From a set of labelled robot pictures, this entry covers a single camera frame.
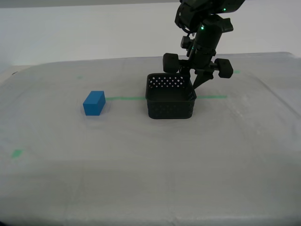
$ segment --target table surface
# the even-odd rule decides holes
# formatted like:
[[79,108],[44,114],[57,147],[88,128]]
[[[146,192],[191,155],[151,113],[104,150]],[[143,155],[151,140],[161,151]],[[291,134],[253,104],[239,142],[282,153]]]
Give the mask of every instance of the table surface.
[[[301,224],[301,60],[221,55],[192,118],[153,120],[162,58],[30,67],[0,86],[0,220],[12,225]],[[104,90],[99,117],[82,103]]]

